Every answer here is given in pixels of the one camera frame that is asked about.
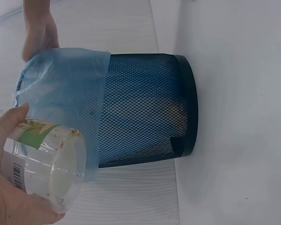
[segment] mesh trash can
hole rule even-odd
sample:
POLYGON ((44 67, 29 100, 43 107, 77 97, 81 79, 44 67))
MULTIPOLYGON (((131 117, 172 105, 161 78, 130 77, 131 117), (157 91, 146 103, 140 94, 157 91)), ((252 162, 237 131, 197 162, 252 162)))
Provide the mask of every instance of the mesh trash can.
POLYGON ((111 55, 99 129, 99 167, 189 155, 197 129, 197 91, 185 57, 111 55))
POLYGON ((197 92, 183 56, 51 49, 26 64, 14 101, 82 131, 86 171, 186 156, 196 141, 197 92))

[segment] green label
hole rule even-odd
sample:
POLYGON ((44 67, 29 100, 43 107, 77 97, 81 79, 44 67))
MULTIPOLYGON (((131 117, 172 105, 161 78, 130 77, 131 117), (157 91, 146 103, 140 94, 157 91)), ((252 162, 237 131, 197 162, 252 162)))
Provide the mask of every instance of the green label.
POLYGON ((17 132, 11 137, 15 141, 26 144, 32 148, 39 149, 46 136, 59 125, 47 123, 39 120, 26 119, 18 125, 17 132))

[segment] clear plastic jar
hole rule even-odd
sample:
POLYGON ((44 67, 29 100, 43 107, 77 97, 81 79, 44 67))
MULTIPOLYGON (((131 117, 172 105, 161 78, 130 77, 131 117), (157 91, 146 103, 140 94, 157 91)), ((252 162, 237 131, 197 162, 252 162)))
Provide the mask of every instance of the clear plastic jar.
POLYGON ((78 130, 27 118, 7 139, 2 175, 64 213, 79 193, 85 166, 86 146, 78 130))

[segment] white table surface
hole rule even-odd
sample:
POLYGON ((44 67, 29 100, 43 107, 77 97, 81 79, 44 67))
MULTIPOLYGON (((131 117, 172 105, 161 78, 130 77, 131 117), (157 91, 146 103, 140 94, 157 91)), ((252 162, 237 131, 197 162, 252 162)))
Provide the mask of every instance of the white table surface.
MULTIPOLYGON (((62 47, 111 53, 158 52, 149 0, 52 4, 62 47)), ((0 22, 0 109, 10 107, 25 38, 22 14, 0 22)), ((59 225, 178 225, 174 160, 99 170, 59 225)))

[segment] blue plastic bag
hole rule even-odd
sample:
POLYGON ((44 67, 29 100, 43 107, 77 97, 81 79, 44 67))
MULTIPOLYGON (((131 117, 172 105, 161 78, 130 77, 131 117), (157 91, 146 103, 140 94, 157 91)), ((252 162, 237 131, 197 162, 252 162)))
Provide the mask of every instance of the blue plastic bag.
POLYGON ((86 140, 85 182, 98 168, 98 132, 109 52, 58 48, 34 56, 19 76, 13 105, 30 105, 28 116, 80 130, 86 140))

